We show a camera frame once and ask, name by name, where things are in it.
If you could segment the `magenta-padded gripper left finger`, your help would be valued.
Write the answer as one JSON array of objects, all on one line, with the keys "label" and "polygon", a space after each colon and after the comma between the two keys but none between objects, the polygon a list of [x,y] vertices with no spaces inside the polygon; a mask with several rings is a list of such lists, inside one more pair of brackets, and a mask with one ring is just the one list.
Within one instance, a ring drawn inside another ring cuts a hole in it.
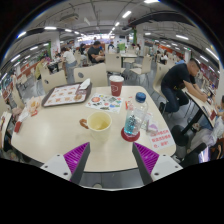
[{"label": "magenta-padded gripper left finger", "polygon": [[56,154],[41,168],[72,183],[79,184],[90,154],[90,143],[84,143],[69,152]]}]

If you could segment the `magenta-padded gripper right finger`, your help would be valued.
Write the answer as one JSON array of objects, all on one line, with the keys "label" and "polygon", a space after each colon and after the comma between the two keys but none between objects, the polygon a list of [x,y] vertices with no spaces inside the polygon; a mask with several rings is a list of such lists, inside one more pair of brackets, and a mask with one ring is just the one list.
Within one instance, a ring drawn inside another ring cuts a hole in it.
[{"label": "magenta-padded gripper right finger", "polygon": [[168,155],[159,155],[151,149],[134,142],[132,153],[135,157],[144,185],[175,173],[182,167]]}]

